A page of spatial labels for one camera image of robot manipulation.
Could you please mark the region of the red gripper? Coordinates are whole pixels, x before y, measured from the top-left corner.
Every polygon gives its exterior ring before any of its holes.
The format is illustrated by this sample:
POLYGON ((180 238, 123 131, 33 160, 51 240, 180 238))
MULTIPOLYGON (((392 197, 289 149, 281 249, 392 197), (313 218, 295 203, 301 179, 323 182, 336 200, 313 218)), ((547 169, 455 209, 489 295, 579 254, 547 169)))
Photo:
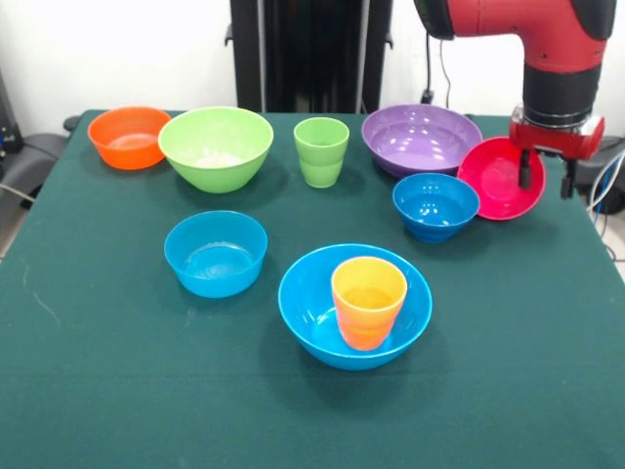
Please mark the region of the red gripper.
POLYGON ((519 187, 531 187, 531 151, 553 153, 564 158, 565 174, 562 177, 561 198, 571 199, 575 193, 577 160, 589 160, 599 150, 605 129, 605 120, 592 115, 580 126, 571 128, 547 128, 528 121, 523 114, 511 117, 509 136, 521 149, 519 187))

